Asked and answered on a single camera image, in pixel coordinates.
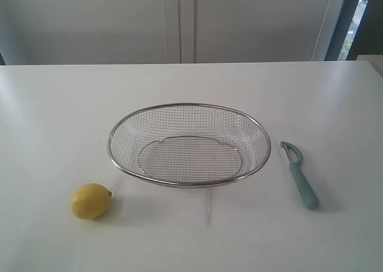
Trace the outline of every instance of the white table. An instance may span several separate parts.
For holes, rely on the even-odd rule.
[[[0,68],[0,271],[382,271],[383,79],[367,62]],[[255,175],[211,191],[124,175],[113,125],[137,109],[244,111],[272,140]],[[304,208],[279,141],[297,145],[321,209]],[[81,221],[72,191],[111,210]]]

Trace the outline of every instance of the lemon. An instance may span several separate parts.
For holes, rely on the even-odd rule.
[[[103,214],[112,202],[112,193],[101,184],[85,184],[71,198],[71,208],[80,219],[93,219]]]

